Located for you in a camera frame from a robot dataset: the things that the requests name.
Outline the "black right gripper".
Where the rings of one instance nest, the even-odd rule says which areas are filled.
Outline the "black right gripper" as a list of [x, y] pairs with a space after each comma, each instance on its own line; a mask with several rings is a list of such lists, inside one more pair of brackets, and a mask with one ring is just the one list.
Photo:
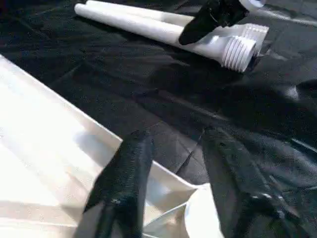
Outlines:
[[238, 0], [208, 0], [185, 25], [178, 42], [181, 45], [198, 42], [219, 26], [231, 27], [237, 24], [248, 13]]

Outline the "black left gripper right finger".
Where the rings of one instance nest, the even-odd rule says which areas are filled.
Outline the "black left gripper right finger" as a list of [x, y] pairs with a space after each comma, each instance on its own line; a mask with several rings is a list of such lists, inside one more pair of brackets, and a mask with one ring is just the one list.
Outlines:
[[317, 155], [300, 144], [221, 127], [201, 138], [226, 238], [314, 238]]

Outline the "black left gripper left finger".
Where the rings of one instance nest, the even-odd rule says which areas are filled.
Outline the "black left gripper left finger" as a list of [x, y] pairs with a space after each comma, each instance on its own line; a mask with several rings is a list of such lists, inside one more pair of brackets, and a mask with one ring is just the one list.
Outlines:
[[75, 230], [76, 238], [141, 238], [147, 181], [154, 157], [148, 131], [126, 136], [97, 176]]

